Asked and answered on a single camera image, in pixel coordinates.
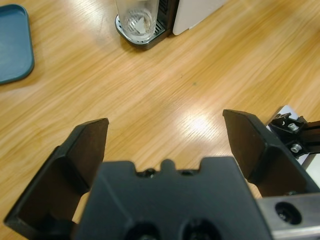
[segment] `wood grain surface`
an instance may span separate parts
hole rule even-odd
[[[89,120],[109,118],[105,161],[143,170],[230,155],[223,109],[266,122],[288,104],[320,119],[319,0],[229,0],[148,51],[117,33],[114,0],[14,2],[29,13],[35,68],[0,85],[1,219],[54,147]],[[1,224],[0,239],[23,238]]]

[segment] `teal plastic tray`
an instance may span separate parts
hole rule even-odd
[[[17,4],[0,6],[0,84],[25,78],[34,65],[26,9]]]

